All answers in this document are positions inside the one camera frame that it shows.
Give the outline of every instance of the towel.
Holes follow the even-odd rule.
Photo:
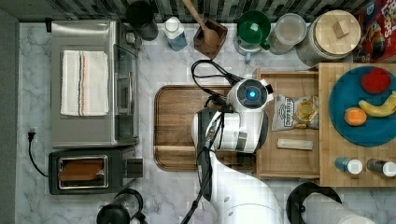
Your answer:
[[[104,52],[65,50],[61,114],[106,115],[107,80],[107,55]]]

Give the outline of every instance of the wooden utensil holder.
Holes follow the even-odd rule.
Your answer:
[[[204,42],[204,31],[200,27],[197,31],[197,33],[194,36],[194,48],[201,53],[203,53],[206,57],[210,59],[216,58],[218,55],[221,47],[224,44],[225,38],[227,36],[228,29],[221,25],[220,23],[213,21],[211,19],[205,19],[204,20],[205,26],[207,28],[216,31],[219,35],[219,43],[217,44],[216,48],[211,48]]]

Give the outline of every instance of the blue plate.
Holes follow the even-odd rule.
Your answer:
[[[345,111],[359,107],[365,100],[372,105],[382,105],[396,91],[396,77],[391,77],[390,86],[380,94],[369,94],[361,88],[361,77],[370,72],[373,66],[363,66],[350,70],[340,77],[332,88],[329,99],[330,118],[335,129],[348,141],[365,147],[379,146],[396,136],[396,113],[385,118],[367,116],[367,121],[359,127],[352,127],[344,120]]]

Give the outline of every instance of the container lid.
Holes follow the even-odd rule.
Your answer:
[[[385,162],[382,172],[384,172],[385,176],[396,176],[396,164],[393,161]]]
[[[285,14],[276,22],[275,33],[277,39],[282,44],[296,45],[300,43],[306,35],[305,21],[297,14]]]
[[[361,164],[361,161],[359,160],[351,160],[347,164],[347,169],[353,175],[358,175],[361,173],[361,170],[363,169],[363,164]]]
[[[178,18],[172,17],[165,22],[163,31],[169,39],[174,39],[183,33],[184,28]]]
[[[361,27],[352,14],[343,10],[329,11],[318,19],[315,39],[318,46],[330,54],[348,54],[359,44]]]

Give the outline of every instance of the jar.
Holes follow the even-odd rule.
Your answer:
[[[343,10],[329,11],[309,26],[297,55],[308,66],[345,58],[358,46],[361,27],[356,18]]]
[[[275,29],[268,36],[271,53],[281,55],[300,43],[306,35],[304,19],[293,13],[283,15],[276,22]]]
[[[349,172],[353,175],[358,175],[363,169],[363,164],[359,160],[352,160],[348,157],[338,157],[334,162],[335,167],[337,167],[342,172]]]
[[[367,161],[367,169],[387,177],[396,176],[396,163],[393,161],[370,159]]]

